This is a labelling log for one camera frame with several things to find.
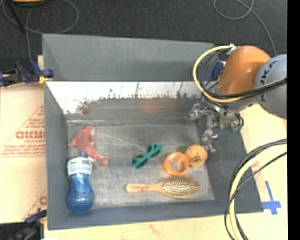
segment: table surface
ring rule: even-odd
[[[264,111],[259,105],[242,111],[245,125],[241,130],[247,152],[260,145],[287,137],[287,121]],[[262,165],[254,164],[252,170]],[[277,160],[255,177],[261,202],[279,201],[280,208],[263,212],[239,214],[240,224],[251,239],[288,239],[287,156]],[[44,221],[46,239],[61,240],[201,240],[230,239],[224,216],[176,219],[123,225],[95,226],[76,229],[48,230]]]

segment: bottle label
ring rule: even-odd
[[[85,157],[75,157],[68,161],[66,165],[68,176],[72,174],[91,174],[93,165]]]

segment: orange ring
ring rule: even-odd
[[[174,170],[170,164],[170,160],[173,158],[178,158],[182,163],[183,163],[183,170],[182,171],[177,171]],[[189,167],[189,160],[186,157],[185,154],[180,153],[180,152],[173,152],[171,154],[169,154],[165,160],[164,160],[164,169],[165,171],[172,176],[180,176],[180,175],[184,175]]]

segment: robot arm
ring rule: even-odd
[[[243,126],[240,111],[251,105],[260,104],[267,112],[287,119],[286,54],[271,58],[254,46],[236,47],[224,62],[218,80],[213,84],[214,88],[206,88],[206,80],[202,78],[206,74],[202,71],[213,70],[205,67],[199,70],[199,63],[209,53],[229,48],[232,46],[220,46],[207,51],[199,57],[193,68],[193,78],[202,91],[203,99],[202,104],[193,105],[187,119],[195,121],[207,116],[201,144],[210,152],[216,150],[212,142],[218,138],[213,128],[223,130],[232,127],[235,131],[239,130]]]

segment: pink toy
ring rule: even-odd
[[[80,151],[84,151],[88,157],[100,161],[103,165],[108,165],[109,157],[98,154],[94,148],[97,144],[94,142],[94,127],[92,125],[80,130],[69,142],[69,147],[77,146]]]

